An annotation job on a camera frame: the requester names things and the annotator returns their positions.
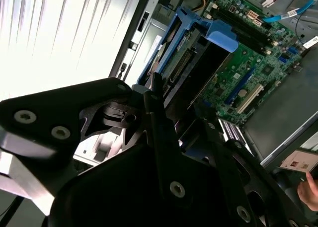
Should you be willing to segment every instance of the motherboard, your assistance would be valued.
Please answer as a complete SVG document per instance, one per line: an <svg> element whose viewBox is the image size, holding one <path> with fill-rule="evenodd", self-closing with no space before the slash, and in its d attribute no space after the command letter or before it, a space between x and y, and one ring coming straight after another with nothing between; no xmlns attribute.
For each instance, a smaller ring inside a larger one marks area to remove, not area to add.
<svg viewBox="0 0 318 227"><path fill-rule="evenodd" d="M221 19L234 28L240 42L206 85L200 98L218 116L243 125L283 79L302 67L307 52L295 33L245 0L212 0L204 17Z"/></svg>

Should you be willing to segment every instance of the yellow wire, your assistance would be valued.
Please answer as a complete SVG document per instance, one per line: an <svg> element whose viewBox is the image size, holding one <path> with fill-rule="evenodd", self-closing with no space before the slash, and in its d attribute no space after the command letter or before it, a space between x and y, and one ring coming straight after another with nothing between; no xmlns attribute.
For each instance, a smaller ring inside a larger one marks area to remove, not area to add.
<svg viewBox="0 0 318 227"><path fill-rule="evenodd" d="M199 11L199 10L201 10L201 9L203 9L205 7L206 1L205 0L202 0L202 1L203 1L202 6L197 8L197 9L195 9L195 10L193 10L193 12L197 12L197 11Z"/></svg>

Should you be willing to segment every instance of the green circuit board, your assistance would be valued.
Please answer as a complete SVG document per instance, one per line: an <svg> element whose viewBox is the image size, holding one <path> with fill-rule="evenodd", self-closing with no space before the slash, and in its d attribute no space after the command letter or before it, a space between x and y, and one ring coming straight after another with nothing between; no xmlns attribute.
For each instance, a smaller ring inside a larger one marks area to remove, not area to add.
<svg viewBox="0 0 318 227"><path fill-rule="evenodd" d="M258 106L279 87L286 76L292 72L300 71L299 61L302 58L304 48L299 43L295 33L278 22L272 23L270 28L255 25L253 20L247 16L251 10L259 15L259 20L266 15L245 0L216 0L213 3L209 5L210 8L212 5L214 7L217 5L218 8L230 11L246 24L266 34L275 43L272 47L264 48L267 52L266 55L261 55L249 47L239 44L238 49L229 55L201 93L200 98L213 105L218 111L219 117L241 126ZM289 47L296 47L297 53L290 53ZM280 60L282 54L289 57L285 63ZM242 90L240 95L237 95L231 104L225 104L225 100L237 87L240 80L254 68L252 76L240 89ZM246 99L250 99L249 94L254 91L257 85L261 85L260 89L262 90L257 93L243 112L238 112L238 108L246 103Z"/></svg>

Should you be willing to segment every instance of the person's hand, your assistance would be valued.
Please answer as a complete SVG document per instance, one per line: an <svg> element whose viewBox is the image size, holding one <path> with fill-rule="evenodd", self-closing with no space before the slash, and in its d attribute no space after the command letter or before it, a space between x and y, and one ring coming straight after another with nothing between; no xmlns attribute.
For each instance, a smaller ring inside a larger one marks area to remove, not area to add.
<svg viewBox="0 0 318 227"><path fill-rule="evenodd" d="M299 184L297 192L299 198L312 211L318 211L318 180L314 180L310 173L306 173L307 181Z"/></svg>

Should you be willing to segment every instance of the blue cable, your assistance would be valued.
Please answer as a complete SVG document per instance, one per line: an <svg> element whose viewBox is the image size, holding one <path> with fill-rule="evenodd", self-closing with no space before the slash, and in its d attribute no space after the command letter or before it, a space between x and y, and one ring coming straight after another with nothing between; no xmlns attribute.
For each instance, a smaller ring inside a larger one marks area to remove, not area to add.
<svg viewBox="0 0 318 227"><path fill-rule="evenodd" d="M312 6L317 0L309 0L305 6L303 6L302 8L299 8L297 9L295 12L296 14L293 14L293 15L290 15L290 14L283 14L283 15L278 15L278 16L274 16L274 17L266 17L263 19L264 22L277 22L277 21L280 21L280 20L283 20L283 19L286 19L286 18L289 18L289 17L293 17L293 16L296 16L296 15L299 15L303 12L305 12L310 6Z"/></svg>

